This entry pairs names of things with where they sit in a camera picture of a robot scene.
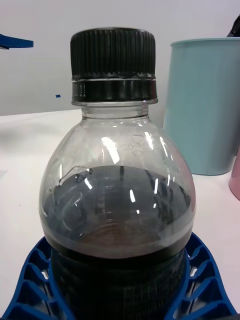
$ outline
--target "pink cup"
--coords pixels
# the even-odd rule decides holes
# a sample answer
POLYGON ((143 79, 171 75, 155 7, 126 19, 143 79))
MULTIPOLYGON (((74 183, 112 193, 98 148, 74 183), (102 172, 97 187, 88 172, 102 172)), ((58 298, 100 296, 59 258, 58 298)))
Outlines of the pink cup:
POLYGON ((229 180, 231 192, 240 200, 240 147, 229 180))

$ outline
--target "bottle neck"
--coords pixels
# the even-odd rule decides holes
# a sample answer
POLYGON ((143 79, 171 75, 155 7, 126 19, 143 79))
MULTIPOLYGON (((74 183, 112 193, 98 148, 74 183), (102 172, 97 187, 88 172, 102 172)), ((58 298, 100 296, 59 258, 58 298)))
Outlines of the bottle neck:
POLYGON ((129 119, 146 117, 149 105, 138 102, 85 103, 81 106, 82 119, 129 119))

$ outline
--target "white wall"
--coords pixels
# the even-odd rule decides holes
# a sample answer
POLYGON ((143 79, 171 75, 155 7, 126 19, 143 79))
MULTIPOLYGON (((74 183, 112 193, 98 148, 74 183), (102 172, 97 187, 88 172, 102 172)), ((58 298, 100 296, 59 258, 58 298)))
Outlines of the white wall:
POLYGON ((146 29, 156 38, 159 104, 151 114, 161 122, 170 43, 225 37, 238 14, 239 0, 0 0, 0 33, 34 41, 34 48, 0 50, 0 115, 73 109, 71 36, 119 26, 146 29))

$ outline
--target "light blue cup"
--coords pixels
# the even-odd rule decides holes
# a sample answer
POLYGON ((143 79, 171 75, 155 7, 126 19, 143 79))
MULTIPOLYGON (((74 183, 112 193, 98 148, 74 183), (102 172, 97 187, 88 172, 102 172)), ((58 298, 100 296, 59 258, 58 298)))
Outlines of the light blue cup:
POLYGON ((171 46, 164 129, 193 174, 223 174, 240 144, 240 38, 171 46))

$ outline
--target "blue plastic holder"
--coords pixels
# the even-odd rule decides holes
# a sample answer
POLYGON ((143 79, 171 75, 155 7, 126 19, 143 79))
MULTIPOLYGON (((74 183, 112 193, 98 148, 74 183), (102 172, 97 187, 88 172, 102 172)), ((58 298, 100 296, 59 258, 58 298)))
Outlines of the blue plastic holder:
MULTIPOLYGON (((185 254, 183 284, 164 320, 210 320, 235 315, 218 267, 195 234, 191 235, 185 254)), ((51 247, 45 238, 29 253, 3 319, 76 320, 55 283, 51 247)))
POLYGON ((0 34, 0 49, 13 49, 13 48, 32 48, 34 42, 31 40, 14 38, 0 34))

